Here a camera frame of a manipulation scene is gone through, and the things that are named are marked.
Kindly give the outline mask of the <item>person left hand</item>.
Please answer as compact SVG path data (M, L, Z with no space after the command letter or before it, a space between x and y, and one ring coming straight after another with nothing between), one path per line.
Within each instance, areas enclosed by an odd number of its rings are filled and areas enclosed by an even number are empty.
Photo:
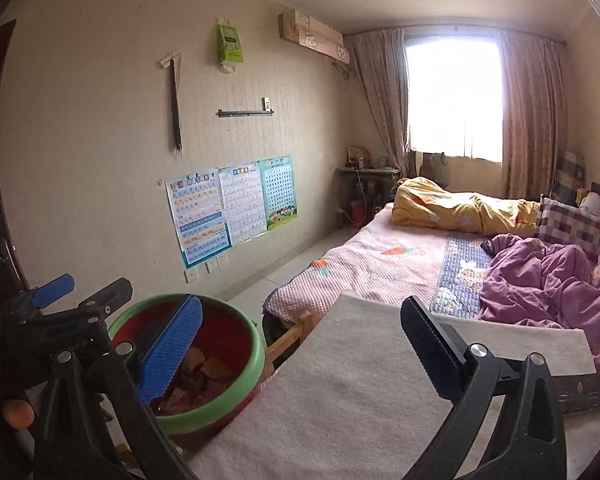
M23 400L7 400L2 403L2 415L15 430L29 428L35 419L32 406Z

